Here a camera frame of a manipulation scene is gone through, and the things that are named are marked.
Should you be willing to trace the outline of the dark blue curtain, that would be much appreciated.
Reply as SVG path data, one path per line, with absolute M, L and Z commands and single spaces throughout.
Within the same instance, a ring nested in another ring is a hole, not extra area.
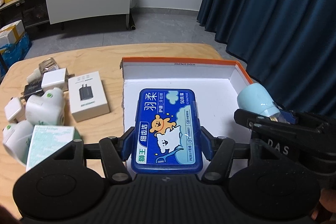
M 335 0 L 202 0 L 197 20 L 276 103 L 335 116 Z

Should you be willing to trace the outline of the white tv cabinet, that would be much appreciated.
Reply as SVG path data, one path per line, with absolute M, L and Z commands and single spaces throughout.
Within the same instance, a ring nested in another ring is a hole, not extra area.
M 13 0 L 1 6 L 1 24 L 20 19 L 25 28 L 98 16 L 125 15 L 126 28 L 133 22 L 131 9 L 137 0 Z

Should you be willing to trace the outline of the adhesive bandages box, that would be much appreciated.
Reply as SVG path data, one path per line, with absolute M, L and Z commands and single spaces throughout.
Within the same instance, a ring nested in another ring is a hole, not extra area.
M 26 172 L 75 139 L 81 139 L 75 127 L 35 125 L 27 156 Z

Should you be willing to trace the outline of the blue plastic bag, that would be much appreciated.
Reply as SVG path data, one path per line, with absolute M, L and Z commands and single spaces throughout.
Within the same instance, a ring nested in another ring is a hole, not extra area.
M 7 69 L 16 62 L 22 61 L 26 57 L 31 46 L 32 43 L 27 33 L 25 33 L 21 40 L 16 44 L 5 44 L 4 46 L 1 46 L 1 56 Z

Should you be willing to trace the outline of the orange white cardboard tray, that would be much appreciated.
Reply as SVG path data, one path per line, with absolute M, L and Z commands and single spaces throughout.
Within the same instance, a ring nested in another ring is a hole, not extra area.
M 125 57 L 123 73 L 124 127 L 135 127 L 139 93 L 143 89 L 190 89 L 195 94 L 200 125 L 213 136 L 248 143 L 250 132 L 234 121 L 237 96 L 251 79 L 235 61 Z M 131 175 L 131 155 L 126 161 Z

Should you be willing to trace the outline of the white square power adapter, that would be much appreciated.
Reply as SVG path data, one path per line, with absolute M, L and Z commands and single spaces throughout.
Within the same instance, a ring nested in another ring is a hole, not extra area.
M 25 107 L 19 97 L 13 97 L 4 108 L 9 123 L 18 123 L 25 120 Z

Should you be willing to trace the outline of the white charger retail box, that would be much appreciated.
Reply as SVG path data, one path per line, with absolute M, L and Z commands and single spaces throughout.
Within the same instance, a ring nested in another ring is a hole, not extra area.
M 70 111 L 76 122 L 110 113 L 98 71 L 68 80 Z

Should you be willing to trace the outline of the blue floss pick tin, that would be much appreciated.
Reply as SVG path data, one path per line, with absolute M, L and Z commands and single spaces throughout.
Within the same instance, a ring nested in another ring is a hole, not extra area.
M 140 91 L 131 168 L 137 174 L 197 174 L 202 170 L 201 125 L 192 90 Z

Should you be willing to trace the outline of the white cardboard boxes floor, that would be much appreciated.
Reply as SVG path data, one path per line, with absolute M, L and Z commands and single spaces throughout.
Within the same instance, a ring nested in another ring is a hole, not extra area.
M 22 20 L 10 23 L 0 30 L 1 47 L 7 44 L 16 44 L 25 34 L 25 28 Z

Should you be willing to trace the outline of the white mosquito repellent plug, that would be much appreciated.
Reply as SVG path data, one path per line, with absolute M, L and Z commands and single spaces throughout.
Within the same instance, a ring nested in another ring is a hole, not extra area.
M 6 152 L 22 165 L 27 157 L 34 126 L 27 120 L 10 123 L 3 129 L 3 146 Z

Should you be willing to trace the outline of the toothpick jar light blue lid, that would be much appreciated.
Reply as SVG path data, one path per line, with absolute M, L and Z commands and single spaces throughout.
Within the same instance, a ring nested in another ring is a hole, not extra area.
M 250 84 L 237 96 L 238 109 L 234 113 L 237 124 L 249 127 L 256 119 L 295 124 L 296 119 L 288 111 L 278 108 L 268 91 L 258 83 Z

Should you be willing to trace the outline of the white flat-pin charger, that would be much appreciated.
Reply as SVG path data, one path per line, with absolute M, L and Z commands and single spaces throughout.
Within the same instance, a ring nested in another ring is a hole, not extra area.
M 42 78 L 41 88 L 44 92 L 53 88 L 60 88 L 62 91 L 67 91 L 68 80 L 74 76 L 74 74 L 68 73 L 67 68 L 46 72 Z

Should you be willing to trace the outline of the clear bottle white cap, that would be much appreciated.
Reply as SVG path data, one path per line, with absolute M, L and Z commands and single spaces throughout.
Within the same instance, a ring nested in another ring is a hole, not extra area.
M 45 73 L 50 72 L 50 71 L 55 71 L 58 69 L 60 69 L 60 67 L 58 66 L 57 62 L 55 61 L 53 57 L 50 57 L 42 61 L 41 63 L 39 63 L 38 68 L 34 69 L 33 73 L 31 73 L 27 77 L 27 83 L 31 84 L 31 83 L 40 81 L 43 78 L 43 75 Z

